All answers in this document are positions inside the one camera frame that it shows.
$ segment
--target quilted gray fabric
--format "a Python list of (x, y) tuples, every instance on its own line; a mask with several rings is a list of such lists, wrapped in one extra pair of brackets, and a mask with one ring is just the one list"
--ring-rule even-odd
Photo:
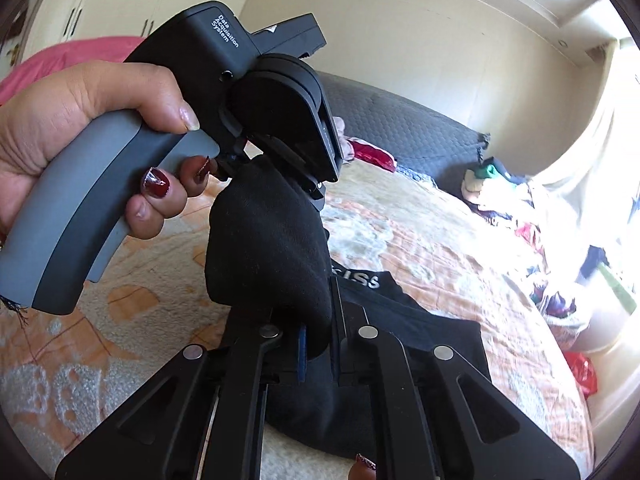
[(332, 114), (344, 119), (346, 136), (387, 150), (399, 165), (432, 176), (440, 189), (460, 196), (465, 170), (481, 162), (488, 136), (391, 92), (319, 76)]

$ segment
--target silver screw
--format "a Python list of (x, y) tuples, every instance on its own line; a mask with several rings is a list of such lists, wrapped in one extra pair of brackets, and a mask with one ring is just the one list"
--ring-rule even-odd
[(361, 326), (358, 335), (364, 339), (375, 339), (378, 337), (378, 329), (371, 325)]
[(449, 361), (450, 359), (453, 359), (453, 350), (444, 345), (436, 346), (433, 351), (433, 355), (435, 355), (441, 361)]
[(278, 330), (278, 327), (275, 325), (263, 325), (260, 327), (260, 330), (258, 330), (258, 333), (265, 339), (271, 339), (272, 337), (276, 337), (280, 333), (280, 330)]
[(182, 351), (184, 358), (189, 361), (200, 359), (202, 357), (202, 353), (202, 346), (200, 345), (189, 345)]

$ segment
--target black tassel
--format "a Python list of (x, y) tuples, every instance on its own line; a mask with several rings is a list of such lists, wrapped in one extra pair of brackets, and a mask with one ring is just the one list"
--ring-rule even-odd
[(9, 310), (15, 312), (18, 315), (18, 317), (20, 318), (21, 327), (24, 327), (28, 324), (27, 318), (24, 315), (24, 309), (19, 304), (15, 303), (15, 301), (11, 301), (4, 296), (0, 296), (0, 304), (3, 304)]

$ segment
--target fingernail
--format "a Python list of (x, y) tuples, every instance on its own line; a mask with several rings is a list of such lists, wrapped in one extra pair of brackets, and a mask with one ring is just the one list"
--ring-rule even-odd
[(360, 465), (363, 465), (367, 469), (371, 469), (372, 471), (376, 470), (376, 465), (365, 456), (362, 456), (360, 453), (356, 455), (356, 462)]
[(140, 207), (136, 211), (136, 218), (140, 220), (145, 220), (149, 216), (149, 211), (146, 208), (146, 200), (142, 201)]
[(169, 179), (158, 168), (151, 168), (142, 180), (143, 189), (154, 198), (164, 198), (169, 193)]
[(198, 170), (198, 173), (196, 173), (196, 176), (194, 179), (196, 181), (196, 184), (202, 184), (204, 182), (204, 179), (210, 173), (210, 171), (211, 171), (211, 161), (209, 160), (209, 157), (207, 157), (206, 162)]
[(200, 129), (200, 121), (196, 117), (196, 112), (186, 101), (183, 101), (180, 107), (180, 118), (190, 132)]

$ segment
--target green object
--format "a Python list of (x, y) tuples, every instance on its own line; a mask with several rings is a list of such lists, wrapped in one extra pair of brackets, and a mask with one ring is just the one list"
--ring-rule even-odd
[(498, 170), (495, 169), (495, 166), (493, 164), (481, 166), (474, 171), (474, 174), (476, 178), (499, 178), (502, 176), (500, 173), (498, 173)]
[(620, 282), (612, 270), (609, 269), (609, 267), (600, 263), (598, 264), (598, 270), (604, 276), (604, 280), (607, 282), (607, 285), (611, 287), (611, 290), (613, 290), (613, 293), (618, 298), (620, 304), (629, 314), (633, 314), (634, 310), (638, 306), (636, 298), (626, 290), (625, 286)]

